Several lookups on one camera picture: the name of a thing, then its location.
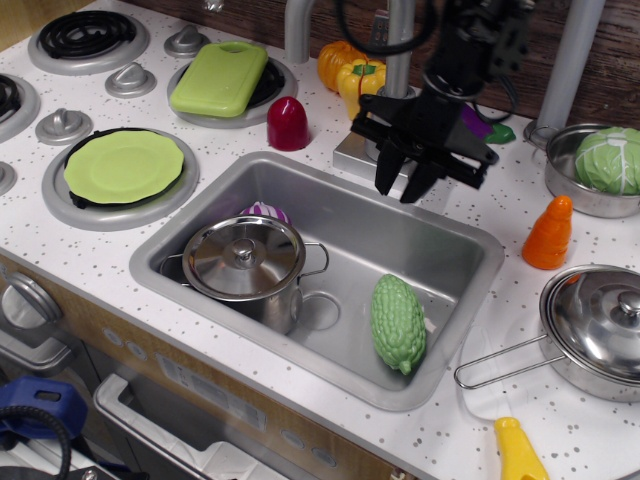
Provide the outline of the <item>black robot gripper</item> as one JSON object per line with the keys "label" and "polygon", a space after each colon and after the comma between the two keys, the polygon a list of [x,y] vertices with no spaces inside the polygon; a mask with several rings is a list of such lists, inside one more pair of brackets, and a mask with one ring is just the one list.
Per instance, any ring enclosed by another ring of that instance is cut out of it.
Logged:
{"label": "black robot gripper", "polygon": [[409,99],[362,95],[351,131],[381,147],[375,186],[382,195],[391,190],[405,156],[416,163],[400,202],[415,203],[447,177],[478,189],[489,167],[499,159],[467,129],[461,118],[465,104],[475,100],[492,79],[465,78],[458,87],[441,75],[426,73],[421,93]]}

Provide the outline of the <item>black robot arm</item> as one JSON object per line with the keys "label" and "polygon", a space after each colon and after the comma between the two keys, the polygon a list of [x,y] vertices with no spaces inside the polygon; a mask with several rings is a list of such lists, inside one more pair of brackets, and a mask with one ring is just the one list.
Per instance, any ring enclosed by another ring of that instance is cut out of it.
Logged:
{"label": "black robot arm", "polygon": [[401,200],[414,203],[440,179],[452,178],[479,188],[498,154],[464,124],[462,111],[475,102],[485,85],[497,80],[513,106],[518,96],[509,80],[527,53],[532,1],[448,1],[436,10],[428,1],[418,33],[382,47],[361,43],[345,18],[345,2],[335,4],[345,39],[372,56],[392,59],[439,40],[422,71],[422,90],[406,94],[404,83],[389,80],[378,95],[363,94],[352,132],[370,140],[378,151],[375,186],[391,190],[406,161],[415,164]]}

